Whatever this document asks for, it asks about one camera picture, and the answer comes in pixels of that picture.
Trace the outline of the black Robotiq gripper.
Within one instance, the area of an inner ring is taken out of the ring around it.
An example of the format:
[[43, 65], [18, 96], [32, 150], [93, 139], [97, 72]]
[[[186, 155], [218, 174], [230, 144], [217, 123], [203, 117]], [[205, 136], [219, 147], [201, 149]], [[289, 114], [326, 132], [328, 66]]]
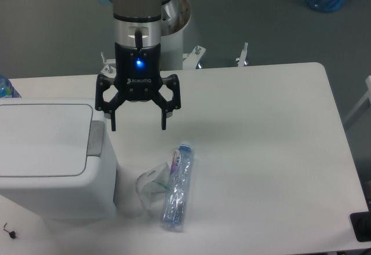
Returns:
[[[180, 81], [176, 74], [160, 77], [161, 45], [142, 48], [126, 48], [115, 44], [116, 77], [109, 78], [98, 74], [96, 79], [95, 109], [102, 111], [111, 120], [111, 130], [116, 131], [116, 110], [126, 101], [152, 100], [161, 109], [161, 128], [166, 129], [166, 119], [174, 110], [181, 108]], [[116, 88], [115, 96], [104, 99], [104, 92]], [[159, 90], [166, 86], [172, 92], [171, 100], [166, 100]]]

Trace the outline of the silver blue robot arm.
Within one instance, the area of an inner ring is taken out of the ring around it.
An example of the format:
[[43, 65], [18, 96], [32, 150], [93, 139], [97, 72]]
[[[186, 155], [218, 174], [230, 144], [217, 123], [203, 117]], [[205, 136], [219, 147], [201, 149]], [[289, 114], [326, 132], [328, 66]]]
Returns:
[[125, 101], [152, 100], [161, 109], [161, 126], [181, 107], [176, 74], [161, 77], [161, 39], [180, 30], [182, 11], [177, 0], [108, 0], [112, 3], [115, 38], [115, 77], [99, 74], [95, 108], [116, 129], [115, 112]]

